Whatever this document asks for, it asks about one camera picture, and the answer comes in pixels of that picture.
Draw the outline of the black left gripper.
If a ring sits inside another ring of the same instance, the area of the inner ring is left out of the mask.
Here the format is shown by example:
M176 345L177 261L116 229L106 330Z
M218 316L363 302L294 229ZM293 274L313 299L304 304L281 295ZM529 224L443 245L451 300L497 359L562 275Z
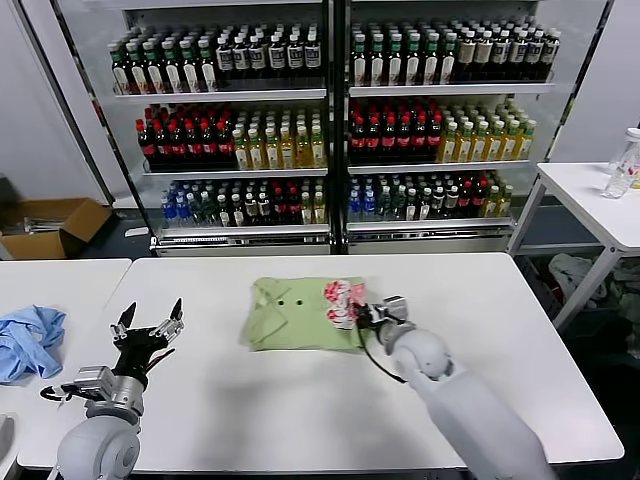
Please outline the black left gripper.
M184 329L181 298L177 299L169 317L154 328L129 329L135 310L136 302L133 302L118 321L110 325L114 346L119 351L113 368L116 376L145 376L173 352L168 346Z

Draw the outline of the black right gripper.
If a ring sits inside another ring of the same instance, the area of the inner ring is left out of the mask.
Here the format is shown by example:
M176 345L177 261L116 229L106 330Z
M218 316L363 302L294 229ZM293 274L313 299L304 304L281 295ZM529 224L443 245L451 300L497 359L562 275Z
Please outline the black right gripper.
M387 307L384 305L369 305L367 303L358 303L352 301L350 303L351 310L359 313L356 317L356 326L358 329L366 329L378 334L382 326L386 322Z

